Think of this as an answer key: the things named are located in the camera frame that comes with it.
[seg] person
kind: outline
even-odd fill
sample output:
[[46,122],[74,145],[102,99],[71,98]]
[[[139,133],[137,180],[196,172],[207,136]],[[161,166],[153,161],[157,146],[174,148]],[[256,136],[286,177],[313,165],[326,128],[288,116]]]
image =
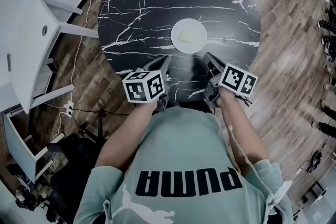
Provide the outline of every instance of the person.
[[173,107],[152,116],[157,103],[142,104],[104,144],[74,223],[293,223],[279,166],[235,95],[218,90],[241,173],[211,113]]
[[325,70],[330,76],[329,76],[329,83],[325,83],[323,85],[323,88],[326,91],[329,90],[333,94],[336,94],[336,73],[335,73],[335,69],[330,67],[330,66],[326,66]]
[[[322,100],[320,101],[320,108],[322,112],[324,112],[327,116],[329,116],[330,118],[336,121],[336,111],[328,107],[326,103]],[[326,135],[336,138],[336,127],[333,127],[323,122],[317,122],[315,120],[311,122],[311,126],[313,128],[319,129],[322,133]]]
[[[320,20],[317,23],[318,28],[324,28],[333,33],[336,32],[336,24],[327,22],[325,20]],[[321,39],[322,44],[324,45],[324,54],[326,60],[334,62],[336,58],[336,38],[335,36],[323,36]]]

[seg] hand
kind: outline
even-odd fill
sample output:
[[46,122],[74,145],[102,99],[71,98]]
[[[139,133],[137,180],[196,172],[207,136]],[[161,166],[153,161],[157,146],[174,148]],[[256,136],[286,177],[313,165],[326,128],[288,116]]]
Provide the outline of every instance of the hand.
[[227,106],[228,104],[236,101],[236,94],[234,92],[231,92],[228,89],[225,89],[222,86],[219,86],[217,88],[219,93],[219,98],[217,99],[217,105],[218,106]]
[[151,113],[158,107],[158,99],[153,100],[150,103],[142,103],[136,106],[137,108],[149,110]]

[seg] power outlet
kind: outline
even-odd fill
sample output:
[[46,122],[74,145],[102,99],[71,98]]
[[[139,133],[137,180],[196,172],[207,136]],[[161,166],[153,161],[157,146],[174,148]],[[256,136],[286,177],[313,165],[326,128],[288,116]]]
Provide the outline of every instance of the power outlet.
[[73,113],[73,107],[74,107],[74,103],[71,102],[70,100],[68,101],[68,103],[66,103],[64,105],[64,107],[67,109],[67,111],[65,112],[66,115],[71,118],[72,117],[72,113]]

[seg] sleeve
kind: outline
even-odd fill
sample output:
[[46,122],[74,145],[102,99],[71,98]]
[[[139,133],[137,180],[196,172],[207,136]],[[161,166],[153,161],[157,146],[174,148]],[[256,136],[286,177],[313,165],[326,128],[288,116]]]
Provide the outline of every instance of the sleeve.
[[[278,164],[271,164],[269,160],[264,159],[262,161],[257,162],[254,165],[255,170],[258,173],[258,176],[262,180],[262,182],[265,183],[267,187],[272,191],[273,194],[275,194],[278,189],[281,187],[282,183],[284,182],[282,180],[281,176],[281,170]],[[268,196],[268,191],[264,187],[264,185],[260,182],[256,174],[253,170],[251,170],[246,175],[246,180],[255,186],[257,189],[259,189],[265,198]],[[284,223],[293,223],[293,212],[290,200],[288,199],[287,195],[284,196],[284,198],[278,203],[277,208],[280,210],[280,212],[283,214],[283,219],[286,220]]]
[[122,171],[102,166],[92,169],[73,224],[90,224],[102,213],[103,203],[110,200],[123,181]]

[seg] black marble table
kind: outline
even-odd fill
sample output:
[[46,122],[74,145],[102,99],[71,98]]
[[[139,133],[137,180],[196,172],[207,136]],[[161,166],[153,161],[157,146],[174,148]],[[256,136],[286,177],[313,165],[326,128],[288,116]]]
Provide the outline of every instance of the black marble table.
[[[174,48],[175,23],[191,18],[207,30],[207,44],[195,54]],[[124,78],[162,55],[172,57],[168,83],[172,101],[203,98],[209,51],[247,70],[258,52],[260,19],[255,0],[102,0],[98,32],[110,65]]]

